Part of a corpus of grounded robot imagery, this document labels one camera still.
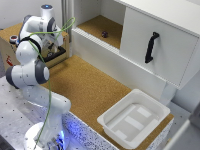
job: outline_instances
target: cabinet door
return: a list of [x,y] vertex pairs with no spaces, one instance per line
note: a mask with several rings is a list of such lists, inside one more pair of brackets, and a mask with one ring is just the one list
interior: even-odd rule
[[[145,63],[153,32],[159,37],[154,40],[153,60]],[[197,37],[178,28],[127,8],[120,54],[178,86],[197,40]]]

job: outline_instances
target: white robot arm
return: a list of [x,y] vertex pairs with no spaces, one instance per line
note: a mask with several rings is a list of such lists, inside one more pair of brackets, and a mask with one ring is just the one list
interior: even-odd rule
[[[41,6],[41,17],[26,16],[19,33],[19,45],[16,51],[17,60],[21,65],[10,67],[6,71],[7,81],[15,88],[22,89],[24,97],[30,103],[46,108],[49,106],[49,91],[39,84],[46,83],[49,80],[49,69],[38,59],[38,52],[34,47],[41,53],[48,41],[56,46],[61,46],[63,37],[58,31],[61,31],[61,29],[56,25],[51,5]],[[62,114],[67,113],[70,107],[71,103],[67,98],[52,92],[50,113],[36,149],[57,150],[59,147],[66,149],[64,139],[62,139],[62,146],[50,147],[48,143],[57,139],[62,132]]]

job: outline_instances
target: cabinet door handle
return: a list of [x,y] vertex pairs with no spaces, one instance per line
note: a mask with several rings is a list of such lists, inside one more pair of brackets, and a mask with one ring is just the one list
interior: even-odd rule
[[154,45],[154,40],[158,38],[160,35],[156,32],[153,32],[153,36],[151,37],[149,41],[149,45],[147,48],[147,53],[145,57],[145,63],[148,64],[150,61],[153,60],[153,57],[151,56],[152,50],[153,50],[153,45]]

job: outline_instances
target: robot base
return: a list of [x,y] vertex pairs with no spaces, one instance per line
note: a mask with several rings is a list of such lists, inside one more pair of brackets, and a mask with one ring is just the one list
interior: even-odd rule
[[[35,124],[34,126],[32,126],[25,134],[25,137],[24,137],[24,150],[57,150],[57,148],[55,148],[55,145],[54,146],[51,146],[53,145],[52,142],[49,142],[49,146],[51,148],[49,148],[47,145],[43,148],[39,147],[38,145],[36,146],[36,148],[34,149],[35,147],[35,140],[34,140],[34,137],[37,135],[37,133],[40,131],[40,129],[42,128],[43,126],[43,122],[40,122],[40,123],[37,123]],[[66,145],[66,148],[68,147],[69,145],[69,142],[70,142],[70,138],[68,136],[69,134],[65,132],[64,136],[65,136],[65,145]]]

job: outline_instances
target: small dark object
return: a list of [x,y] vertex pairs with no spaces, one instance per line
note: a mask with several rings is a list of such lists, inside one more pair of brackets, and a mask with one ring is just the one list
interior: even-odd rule
[[102,32],[102,37],[103,37],[103,38],[107,38],[107,37],[108,37],[108,32],[103,31],[103,32]]

